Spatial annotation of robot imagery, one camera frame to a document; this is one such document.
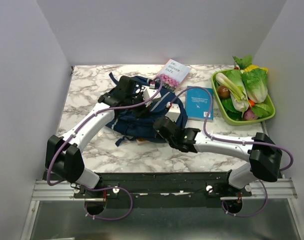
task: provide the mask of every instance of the white wall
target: white wall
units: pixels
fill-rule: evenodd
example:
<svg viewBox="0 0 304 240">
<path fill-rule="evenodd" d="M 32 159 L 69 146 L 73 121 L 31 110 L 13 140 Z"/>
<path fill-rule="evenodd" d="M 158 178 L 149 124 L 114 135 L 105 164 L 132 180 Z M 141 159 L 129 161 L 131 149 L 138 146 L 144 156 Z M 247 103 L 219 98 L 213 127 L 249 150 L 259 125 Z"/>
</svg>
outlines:
<svg viewBox="0 0 304 240">
<path fill-rule="evenodd" d="M 271 138 L 294 155 L 292 177 L 304 215 L 304 0 L 288 0 L 259 48 L 254 63 L 269 68 L 269 94 L 276 115 Z M 285 165 L 288 158 L 283 158 Z"/>
<path fill-rule="evenodd" d="M 73 65 L 232 64 L 255 54 L 285 0 L 38 0 Z"/>
<path fill-rule="evenodd" d="M 0 1 L 0 240 L 20 239 L 70 73 L 36 1 Z"/>
</svg>

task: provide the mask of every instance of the blue book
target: blue book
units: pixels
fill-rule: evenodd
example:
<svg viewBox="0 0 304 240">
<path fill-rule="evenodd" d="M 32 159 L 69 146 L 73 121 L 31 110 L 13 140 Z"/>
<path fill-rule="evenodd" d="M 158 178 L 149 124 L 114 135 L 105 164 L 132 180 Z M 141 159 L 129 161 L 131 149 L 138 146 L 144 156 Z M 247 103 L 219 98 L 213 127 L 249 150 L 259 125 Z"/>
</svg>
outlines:
<svg viewBox="0 0 304 240">
<path fill-rule="evenodd" d="M 213 99 L 213 89 L 206 87 Z M 213 121 L 213 106 L 210 108 L 210 98 L 207 92 L 199 88 L 192 88 L 186 93 L 185 110 L 188 119 L 204 120 L 208 111 L 208 121 Z"/>
</svg>

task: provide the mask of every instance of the gray floor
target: gray floor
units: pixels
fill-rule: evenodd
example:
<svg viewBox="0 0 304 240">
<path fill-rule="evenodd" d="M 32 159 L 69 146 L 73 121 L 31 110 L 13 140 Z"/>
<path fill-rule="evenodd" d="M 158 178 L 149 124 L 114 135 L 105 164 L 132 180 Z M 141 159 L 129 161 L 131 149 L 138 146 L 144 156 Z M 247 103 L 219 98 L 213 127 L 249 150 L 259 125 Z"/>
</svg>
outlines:
<svg viewBox="0 0 304 240">
<path fill-rule="evenodd" d="M 245 202 L 242 213 L 252 213 L 261 200 Z M 105 210 L 116 217 L 125 209 Z M 285 199 L 270 200 L 255 217 L 236 218 L 218 208 L 134 209 L 123 220 L 102 221 L 85 217 L 82 202 L 42 202 L 32 240 L 297 240 L 293 218 Z"/>
</svg>

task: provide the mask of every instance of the basket of vegetables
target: basket of vegetables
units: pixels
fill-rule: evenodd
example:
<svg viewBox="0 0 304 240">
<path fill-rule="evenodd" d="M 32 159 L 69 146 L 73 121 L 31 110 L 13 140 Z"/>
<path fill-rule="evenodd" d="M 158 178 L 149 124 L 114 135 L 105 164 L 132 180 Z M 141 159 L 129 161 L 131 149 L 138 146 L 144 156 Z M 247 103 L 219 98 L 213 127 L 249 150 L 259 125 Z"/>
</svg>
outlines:
<svg viewBox="0 0 304 240">
<path fill-rule="evenodd" d="M 275 107 L 267 93 L 267 68 L 252 65 L 252 56 L 233 57 L 234 69 L 213 74 L 214 95 L 224 120 L 233 126 L 272 118 Z"/>
</svg>

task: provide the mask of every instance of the white marble surface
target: white marble surface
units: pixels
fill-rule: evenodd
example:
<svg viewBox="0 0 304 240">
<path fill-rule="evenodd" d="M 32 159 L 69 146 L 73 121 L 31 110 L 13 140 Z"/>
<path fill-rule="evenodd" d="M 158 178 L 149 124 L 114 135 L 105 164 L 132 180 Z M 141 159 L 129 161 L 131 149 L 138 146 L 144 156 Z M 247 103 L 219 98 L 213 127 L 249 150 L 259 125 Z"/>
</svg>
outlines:
<svg viewBox="0 0 304 240">
<path fill-rule="evenodd" d="M 211 87 L 214 72 L 229 69 L 227 65 L 191 65 L 186 86 Z M 59 128 L 59 136 L 75 126 L 95 105 L 103 93 L 114 87 L 108 74 L 153 78 L 162 65 L 98 65 L 76 66 Z M 189 120 L 187 127 L 202 128 L 203 122 Z M 207 130 L 215 134 L 229 136 L 253 136 L 262 132 L 261 124 L 230 126 L 222 118 L 214 101 L 214 121 L 209 122 Z M 85 166 L 97 172 L 206 172 L 228 171 L 238 168 L 245 162 L 237 158 L 215 153 L 182 153 L 166 143 L 145 143 L 124 141 L 119 147 L 116 140 L 121 135 L 104 127 L 83 151 Z"/>
</svg>

